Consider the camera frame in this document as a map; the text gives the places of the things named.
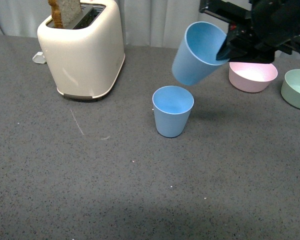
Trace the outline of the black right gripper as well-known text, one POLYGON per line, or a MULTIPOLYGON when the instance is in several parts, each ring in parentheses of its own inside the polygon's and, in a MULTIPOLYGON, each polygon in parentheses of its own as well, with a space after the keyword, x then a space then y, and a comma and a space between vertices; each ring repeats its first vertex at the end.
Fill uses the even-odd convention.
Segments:
POLYGON ((300 0, 251 0, 251 10, 202 0, 199 12, 228 23, 216 60, 269 64, 276 51, 300 54, 300 0))

